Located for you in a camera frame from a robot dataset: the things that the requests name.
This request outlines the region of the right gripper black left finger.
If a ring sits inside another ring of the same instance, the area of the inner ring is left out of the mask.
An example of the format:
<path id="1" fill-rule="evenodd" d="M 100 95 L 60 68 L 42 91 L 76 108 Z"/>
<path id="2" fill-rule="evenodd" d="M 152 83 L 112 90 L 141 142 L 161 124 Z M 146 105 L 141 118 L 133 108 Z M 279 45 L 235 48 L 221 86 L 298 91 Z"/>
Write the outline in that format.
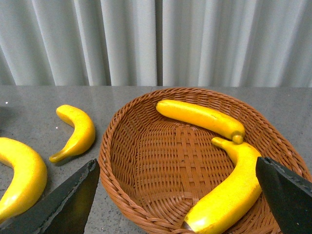
<path id="1" fill-rule="evenodd" d="M 2 234 L 83 234 L 99 180 L 92 159 L 44 199 L 0 228 Z"/>

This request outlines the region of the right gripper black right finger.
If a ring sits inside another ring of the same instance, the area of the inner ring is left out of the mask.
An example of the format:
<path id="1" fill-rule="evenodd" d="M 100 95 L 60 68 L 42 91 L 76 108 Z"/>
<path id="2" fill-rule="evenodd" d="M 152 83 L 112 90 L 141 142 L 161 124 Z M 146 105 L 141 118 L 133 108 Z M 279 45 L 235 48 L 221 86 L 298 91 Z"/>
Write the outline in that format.
<path id="1" fill-rule="evenodd" d="M 312 183 L 270 157 L 258 157 L 256 177 L 284 234 L 312 232 Z"/>

